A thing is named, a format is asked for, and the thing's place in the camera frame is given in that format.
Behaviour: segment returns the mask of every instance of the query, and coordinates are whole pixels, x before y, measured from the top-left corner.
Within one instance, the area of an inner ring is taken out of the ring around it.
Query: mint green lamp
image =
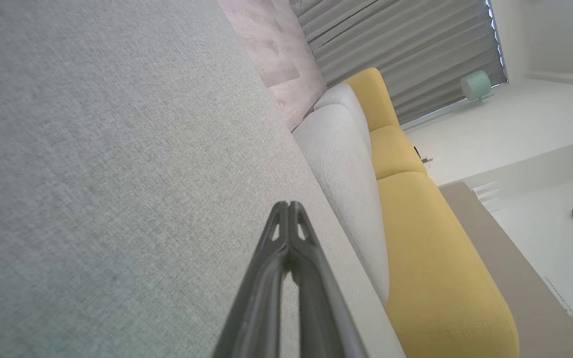
[[[489,94],[490,87],[489,77],[483,71],[473,72],[461,79],[461,89],[468,100],[478,99],[482,102],[483,96]]]

